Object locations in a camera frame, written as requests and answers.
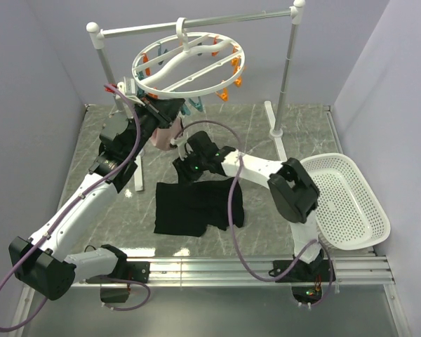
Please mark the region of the teal clothespin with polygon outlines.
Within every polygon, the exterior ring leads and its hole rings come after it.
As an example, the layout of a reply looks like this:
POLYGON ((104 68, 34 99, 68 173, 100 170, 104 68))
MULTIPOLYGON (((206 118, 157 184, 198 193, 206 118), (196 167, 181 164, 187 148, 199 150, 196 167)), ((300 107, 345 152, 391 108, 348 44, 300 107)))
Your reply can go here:
POLYGON ((198 112, 203 112, 204 107, 201 100, 201 97, 198 97, 196 100, 193 100, 191 98, 188 98, 187 101, 182 105, 180 108, 180 112, 183 116, 190 116, 191 110, 190 108, 195 109, 198 112))

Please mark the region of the black underwear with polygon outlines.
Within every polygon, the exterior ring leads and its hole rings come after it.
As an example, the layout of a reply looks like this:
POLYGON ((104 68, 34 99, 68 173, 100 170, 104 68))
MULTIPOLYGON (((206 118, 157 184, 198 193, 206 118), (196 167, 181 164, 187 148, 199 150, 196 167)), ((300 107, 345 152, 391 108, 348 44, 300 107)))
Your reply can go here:
POLYGON ((155 234, 201 237, 209 225, 229 227, 228 196, 231 178, 191 184, 156 184, 155 234))

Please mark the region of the white round clip hanger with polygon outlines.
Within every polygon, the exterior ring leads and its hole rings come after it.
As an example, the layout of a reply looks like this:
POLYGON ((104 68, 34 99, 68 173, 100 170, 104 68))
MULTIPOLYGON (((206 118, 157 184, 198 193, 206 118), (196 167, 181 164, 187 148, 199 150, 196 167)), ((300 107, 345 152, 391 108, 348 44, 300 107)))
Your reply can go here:
POLYGON ((137 54, 132 64, 137 87, 160 99, 198 98, 223 88, 229 92, 245 70, 243 48, 225 35, 188 32, 185 23, 185 18, 178 18, 174 35, 137 54))

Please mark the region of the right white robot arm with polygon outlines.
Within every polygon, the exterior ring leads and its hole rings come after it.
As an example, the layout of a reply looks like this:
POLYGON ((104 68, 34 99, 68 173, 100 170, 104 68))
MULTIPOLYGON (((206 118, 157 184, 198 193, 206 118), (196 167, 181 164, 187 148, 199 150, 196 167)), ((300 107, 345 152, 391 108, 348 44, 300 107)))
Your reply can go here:
POLYGON ((173 161, 180 183, 197 181, 204 172, 245 179, 267 188, 279 214, 289 222, 294 259, 270 271, 272 282, 311 282, 330 272, 318 238, 316 209, 320 191, 299 160, 272 161, 234 147, 218 147, 207 132, 199 131, 180 146, 173 161))

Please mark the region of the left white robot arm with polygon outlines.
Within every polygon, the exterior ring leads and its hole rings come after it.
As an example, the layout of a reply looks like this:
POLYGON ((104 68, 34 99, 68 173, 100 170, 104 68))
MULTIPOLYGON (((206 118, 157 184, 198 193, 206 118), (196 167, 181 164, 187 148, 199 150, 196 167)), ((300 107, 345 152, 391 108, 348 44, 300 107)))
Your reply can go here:
POLYGON ((145 96, 135 105, 135 121, 126 113, 108 117, 99 135, 98 156, 78 190, 29 239, 16 237, 9 246, 15 277, 49 300, 62 297, 73 283, 94 277, 120 282, 128 277, 127 255, 104 244, 71 254, 75 241, 93 219, 116 199, 137 169, 135 158, 158 128, 173 125, 185 101, 145 96))

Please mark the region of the pink underwear on hanger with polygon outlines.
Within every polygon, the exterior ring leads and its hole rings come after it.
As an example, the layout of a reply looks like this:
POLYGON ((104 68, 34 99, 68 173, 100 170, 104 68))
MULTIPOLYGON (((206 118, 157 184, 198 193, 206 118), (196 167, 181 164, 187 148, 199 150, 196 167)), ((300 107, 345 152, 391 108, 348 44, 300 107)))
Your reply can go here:
POLYGON ((181 129, 182 120, 178 117, 170 128, 157 128, 150 137, 150 142, 159 150, 169 151, 173 146, 171 140, 174 139, 181 129))

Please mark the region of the orange clothespin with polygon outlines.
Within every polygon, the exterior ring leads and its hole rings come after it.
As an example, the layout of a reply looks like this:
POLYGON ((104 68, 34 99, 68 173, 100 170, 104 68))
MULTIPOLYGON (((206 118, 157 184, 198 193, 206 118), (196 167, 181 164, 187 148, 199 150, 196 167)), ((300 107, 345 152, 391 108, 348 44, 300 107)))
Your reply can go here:
POLYGON ((234 80, 234 85, 238 88, 240 88, 243 84, 243 78, 242 76, 238 77, 237 79, 234 80))
POLYGON ((227 88, 223 88, 221 91, 215 92, 216 96, 219 97, 223 102, 227 102, 229 99, 229 93, 227 88))

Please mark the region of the orange clothespin far right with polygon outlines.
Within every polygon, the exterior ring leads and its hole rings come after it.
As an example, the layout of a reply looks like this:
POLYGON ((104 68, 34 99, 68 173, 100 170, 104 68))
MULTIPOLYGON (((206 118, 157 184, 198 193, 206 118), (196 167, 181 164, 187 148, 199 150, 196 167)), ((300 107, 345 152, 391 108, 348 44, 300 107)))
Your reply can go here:
POLYGON ((243 84, 243 78, 242 76, 238 77, 237 79, 234 80, 234 85, 238 88, 240 88, 243 84))

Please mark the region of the white perforated plastic basket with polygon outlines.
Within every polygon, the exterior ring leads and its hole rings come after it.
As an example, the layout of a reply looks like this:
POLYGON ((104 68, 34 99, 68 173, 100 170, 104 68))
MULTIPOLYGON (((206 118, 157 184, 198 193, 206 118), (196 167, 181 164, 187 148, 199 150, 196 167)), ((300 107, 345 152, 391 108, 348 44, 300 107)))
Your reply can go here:
POLYGON ((307 157, 301 164, 320 191, 316 222, 327 247, 355 251, 389 237, 390 221, 352 159, 326 153, 307 157))

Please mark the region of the white drying rack frame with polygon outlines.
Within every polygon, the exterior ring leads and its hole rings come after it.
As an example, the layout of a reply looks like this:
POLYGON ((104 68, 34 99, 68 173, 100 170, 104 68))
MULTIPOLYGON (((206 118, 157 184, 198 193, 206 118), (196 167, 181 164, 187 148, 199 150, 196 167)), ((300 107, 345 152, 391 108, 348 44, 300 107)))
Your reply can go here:
MULTIPOLYGON (((226 15, 214 18, 202 19, 186 19, 185 28, 188 32, 198 32, 200 27, 211 25, 222 25, 233 22, 245 22, 253 20, 264 20, 267 18, 289 17, 292 23, 290 37, 288 41, 288 49, 286 54, 286 63, 284 67, 283 79, 279 95, 279 111, 274 113, 270 101, 265 102, 265 111, 267 113, 268 122, 270 125, 270 136, 274 140, 276 152, 280 159, 285 159, 286 152, 281 141, 282 130, 280 122, 282 118, 282 109, 285 107, 286 91, 288 86, 288 79, 290 74, 290 63, 293 57, 293 49, 296 40, 298 27, 302 22, 303 13, 305 10, 305 1, 294 1, 293 5, 284 11, 276 12, 261 12, 256 14, 240 14, 240 15, 226 15)), ((104 70, 106 79, 110 84, 117 84, 116 78, 113 74, 111 65, 105 53, 105 41, 112 37, 125 37, 136 34, 145 34, 151 32, 172 31, 175 34, 175 22, 157 23, 153 25, 142 25, 134 27, 123 27, 116 29, 102 29, 95 22, 90 22, 86 25, 93 47, 97 51, 100 63, 104 70)))

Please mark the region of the aluminium mounting rail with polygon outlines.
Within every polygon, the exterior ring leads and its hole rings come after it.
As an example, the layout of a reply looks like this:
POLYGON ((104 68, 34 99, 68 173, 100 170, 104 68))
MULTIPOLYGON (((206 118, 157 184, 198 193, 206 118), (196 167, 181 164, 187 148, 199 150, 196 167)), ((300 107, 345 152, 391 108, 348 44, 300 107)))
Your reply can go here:
MULTIPOLYGON (((149 263, 147 284, 150 287, 242 287, 277 286, 277 282, 255 279, 238 258, 130 258, 130 262, 149 263)), ((335 285, 389 285, 394 284, 389 263, 385 257, 372 254, 333 258, 335 285)))

